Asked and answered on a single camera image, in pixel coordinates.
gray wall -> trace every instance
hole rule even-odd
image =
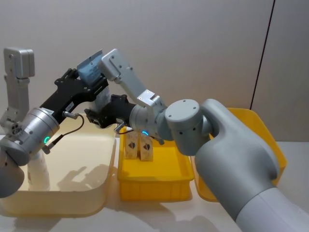
[[[278,0],[253,101],[278,141],[309,141],[309,1]]]
[[[55,79],[67,68],[101,48],[118,48],[167,104],[215,98],[248,108],[271,5],[271,0],[3,0],[0,50],[34,50],[31,108],[55,91]],[[111,92],[123,93],[115,84]],[[6,106],[1,78],[0,114]]]

yellow tray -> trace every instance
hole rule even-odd
[[[248,109],[238,109],[238,108],[229,108],[229,110],[247,127],[253,130],[256,134],[258,134],[264,141],[270,146],[270,148],[275,153],[280,168],[280,174],[277,179],[273,180],[273,184],[277,185],[280,177],[287,165],[287,160],[278,147],[275,139],[272,137],[270,132],[268,131],[265,124],[262,122],[261,118],[256,114],[256,112]],[[194,163],[194,157],[191,157],[191,163],[195,173],[195,184],[197,187],[197,192],[201,198],[209,202],[217,202],[216,197],[213,195],[211,190],[204,183],[202,178],[198,175]]]
[[[118,180],[123,201],[186,201],[194,179],[190,159],[174,142],[153,140],[154,160],[124,159],[126,135],[120,136]]]

gray robot arm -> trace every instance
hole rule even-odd
[[[195,155],[199,175],[244,232],[309,231],[309,215],[271,183],[279,174],[271,148],[222,104],[184,99],[166,107],[116,49],[99,68],[137,104],[130,113],[132,129],[175,140],[182,154]]]
[[[82,102],[92,102],[108,86],[100,76],[91,86],[77,79],[78,72],[68,69],[55,81],[57,91],[39,108],[30,112],[28,100],[29,78],[34,76],[33,51],[21,48],[5,48],[4,64],[7,75],[8,108],[0,120],[5,137],[0,140],[0,198],[15,193],[24,181],[19,166],[29,163],[40,149],[48,153],[63,135],[45,144],[59,129],[66,118],[76,119],[72,110]]]

blue led light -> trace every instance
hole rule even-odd
[[[44,139],[44,143],[46,144],[48,142],[48,140],[50,139],[49,136],[47,136],[45,139]]]
[[[145,135],[147,135],[147,136],[149,136],[149,133],[148,133],[147,131],[145,131],[145,130],[142,131],[142,133],[145,134]]]

cream plastic bin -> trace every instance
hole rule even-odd
[[[80,119],[65,119],[50,141],[80,123]],[[2,207],[12,216],[85,217],[98,212],[105,202],[114,161],[114,128],[100,129],[85,118],[79,131],[63,137],[45,155],[50,190],[29,191],[24,166],[23,185],[14,195],[1,199]]]

